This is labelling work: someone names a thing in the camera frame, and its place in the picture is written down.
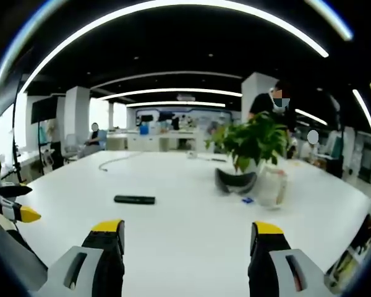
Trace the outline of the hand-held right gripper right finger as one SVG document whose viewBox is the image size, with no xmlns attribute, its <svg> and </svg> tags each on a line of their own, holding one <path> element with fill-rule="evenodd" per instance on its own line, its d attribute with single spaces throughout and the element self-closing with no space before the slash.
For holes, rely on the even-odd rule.
<svg viewBox="0 0 371 297">
<path fill-rule="evenodd" d="M 247 271 L 250 296 L 333 296 L 324 273 L 301 250 L 291 249 L 282 229 L 253 222 Z"/>
</svg>

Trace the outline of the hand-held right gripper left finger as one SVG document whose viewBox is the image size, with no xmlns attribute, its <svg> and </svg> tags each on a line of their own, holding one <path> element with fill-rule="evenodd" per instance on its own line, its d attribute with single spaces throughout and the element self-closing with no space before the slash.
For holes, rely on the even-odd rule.
<svg viewBox="0 0 371 297">
<path fill-rule="evenodd" d="M 122 296 L 124 274 L 124 220 L 105 221 L 49 267 L 46 283 L 33 295 Z"/>
</svg>

